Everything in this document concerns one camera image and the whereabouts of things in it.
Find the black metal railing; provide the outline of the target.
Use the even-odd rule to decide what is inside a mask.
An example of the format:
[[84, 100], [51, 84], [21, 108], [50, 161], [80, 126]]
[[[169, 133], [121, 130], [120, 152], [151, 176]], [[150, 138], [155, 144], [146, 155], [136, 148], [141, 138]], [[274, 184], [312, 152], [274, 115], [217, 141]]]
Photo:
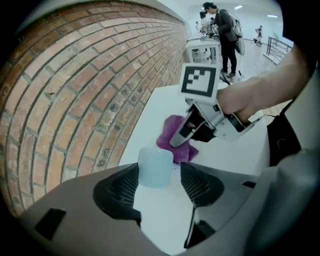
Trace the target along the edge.
[[272, 63], [277, 65], [287, 53], [292, 50], [292, 46], [274, 37], [268, 37], [266, 53], [263, 55]]

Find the purple wiping cloth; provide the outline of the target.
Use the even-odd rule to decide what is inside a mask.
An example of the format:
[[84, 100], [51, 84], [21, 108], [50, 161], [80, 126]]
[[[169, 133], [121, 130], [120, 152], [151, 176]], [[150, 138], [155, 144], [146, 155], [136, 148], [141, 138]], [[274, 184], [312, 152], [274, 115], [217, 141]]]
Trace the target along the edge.
[[163, 124], [163, 129], [161, 135], [156, 140], [156, 145], [163, 150], [172, 152], [173, 162], [175, 164], [180, 164], [183, 162], [191, 162], [199, 153], [199, 150], [194, 146], [190, 145], [190, 141], [183, 143], [177, 148], [173, 148], [170, 145], [170, 140], [174, 136], [175, 132], [178, 130], [180, 124], [184, 120], [183, 116], [171, 115], [169, 116]]

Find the person's right forearm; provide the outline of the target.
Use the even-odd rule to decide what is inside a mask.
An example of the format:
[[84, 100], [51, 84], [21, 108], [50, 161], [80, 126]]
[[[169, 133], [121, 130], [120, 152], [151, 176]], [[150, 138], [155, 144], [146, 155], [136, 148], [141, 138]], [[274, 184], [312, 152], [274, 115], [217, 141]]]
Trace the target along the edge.
[[295, 99], [315, 71], [317, 57], [294, 44], [275, 68], [254, 78], [252, 107], [255, 112]]

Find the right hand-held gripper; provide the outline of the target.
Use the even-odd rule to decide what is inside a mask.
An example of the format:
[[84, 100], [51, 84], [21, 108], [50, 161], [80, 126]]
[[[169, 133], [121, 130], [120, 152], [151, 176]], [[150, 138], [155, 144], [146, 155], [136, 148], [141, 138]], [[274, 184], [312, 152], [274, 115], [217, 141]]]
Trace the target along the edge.
[[255, 121], [241, 122], [235, 114], [225, 115], [217, 100], [220, 73], [216, 64], [184, 63], [179, 93], [189, 105], [187, 116], [169, 141], [178, 148], [188, 140], [209, 142], [213, 138], [235, 141], [255, 126]]

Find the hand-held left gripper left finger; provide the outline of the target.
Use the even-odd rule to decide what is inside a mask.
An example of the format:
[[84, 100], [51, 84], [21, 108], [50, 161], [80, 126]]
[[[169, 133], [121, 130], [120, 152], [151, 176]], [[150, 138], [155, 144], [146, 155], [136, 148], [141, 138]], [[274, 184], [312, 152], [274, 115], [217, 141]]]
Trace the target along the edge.
[[67, 180], [21, 215], [21, 224], [53, 256], [163, 256], [133, 208], [136, 163]]

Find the person's right hand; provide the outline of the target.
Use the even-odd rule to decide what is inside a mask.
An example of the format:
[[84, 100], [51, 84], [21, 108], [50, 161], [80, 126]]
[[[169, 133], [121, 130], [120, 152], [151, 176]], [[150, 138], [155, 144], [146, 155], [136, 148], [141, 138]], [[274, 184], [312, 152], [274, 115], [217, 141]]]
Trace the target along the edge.
[[217, 91], [217, 101], [224, 114], [235, 114], [241, 122], [246, 122], [260, 111], [258, 89], [261, 79], [250, 78], [244, 82], [229, 85]]

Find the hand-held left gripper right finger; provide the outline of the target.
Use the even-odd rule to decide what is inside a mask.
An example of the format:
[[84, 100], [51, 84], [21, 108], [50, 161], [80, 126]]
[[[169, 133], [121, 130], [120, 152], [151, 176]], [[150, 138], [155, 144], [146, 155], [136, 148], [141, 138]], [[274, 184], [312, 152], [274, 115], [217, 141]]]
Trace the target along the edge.
[[180, 165], [180, 181], [192, 203], [186, 248], [248, 248], [269, 194], [272, 172], [260, 176], [196, 163]]

